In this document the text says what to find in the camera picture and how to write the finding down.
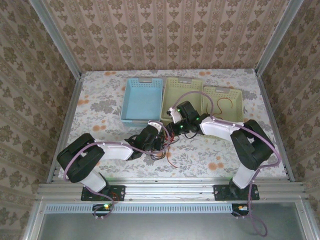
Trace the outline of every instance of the blue plastic basket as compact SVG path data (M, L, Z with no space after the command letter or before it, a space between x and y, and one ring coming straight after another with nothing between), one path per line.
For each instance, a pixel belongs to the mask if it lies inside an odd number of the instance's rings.
M161 117L163 80L133 77L126 83L121 121L128 127L144 127Z

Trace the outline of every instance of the basket handle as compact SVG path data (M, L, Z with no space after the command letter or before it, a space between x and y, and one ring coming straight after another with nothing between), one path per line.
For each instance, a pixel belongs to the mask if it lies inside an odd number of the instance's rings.
M216 93L228 94L230 92L230 88L217 86L217 87L215 87L215 92Z
M178 77L178 83L181 83L181 84L191 84L191 83L192 83L192 78Z
M132 120L132 122L130 122L132 124L148 124L148 121L145 120Z
M139 77L139 83L141 84L150 84L152 83L152 78L150 77Z

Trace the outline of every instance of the floral tablecloth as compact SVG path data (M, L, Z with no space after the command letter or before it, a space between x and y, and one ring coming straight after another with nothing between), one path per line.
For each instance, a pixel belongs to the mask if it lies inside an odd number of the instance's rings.
M275 143L266 107L253 69L208 70L140 70L92 71L85 74L75 111L68 143L83 133L105 141L122 141L141 132L141 128L125 127L121 109L126 79L130 77L186 77L204 80L204 86L219 86L242 90L244 121L256 120ZM187 139L183 135L170 147L167 158L153 161L149 156L124 160L101 160L95 167L107 178L207 178L232 177L240 164L231 142L201 135ZM269 162L276 161L274 155ZM284 166L265 168L259 177L286 176Z

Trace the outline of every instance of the patterned wallpaper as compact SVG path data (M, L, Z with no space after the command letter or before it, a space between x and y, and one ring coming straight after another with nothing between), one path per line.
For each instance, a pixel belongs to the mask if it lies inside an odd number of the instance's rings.
M320 1L305 0L262 75L297 181L320 225Z
M44 0L84 71L254 68L289 0Z
M0 1L0 239L19 239L75 81L26 0Z

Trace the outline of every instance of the plastic basket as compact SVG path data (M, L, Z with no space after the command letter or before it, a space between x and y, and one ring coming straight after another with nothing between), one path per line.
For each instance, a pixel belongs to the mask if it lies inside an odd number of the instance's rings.
M149 120L160 120L163 80L133 77L126 83L121 121L128 127L145 127Z
M161 121L164 124L169 124L172 122L170 116L167 115L167 111L172 107L175 102L183 94L190 91L201 91L203 90L203 80L192 79L184 77L168 77L166 79L164 92L163 92L163 102L161 110ZM198 113L201 112L202 95L201 94L189 94L182 98L178 104L189 101Z
M213 115L216 118L222 118L223 120L237 123L242 123L244 121L241 90L226 87L205 86L203 88L203 92L212 98ZM207 97L203 96L201 114L207 112L210 113L210 111L211 103Z

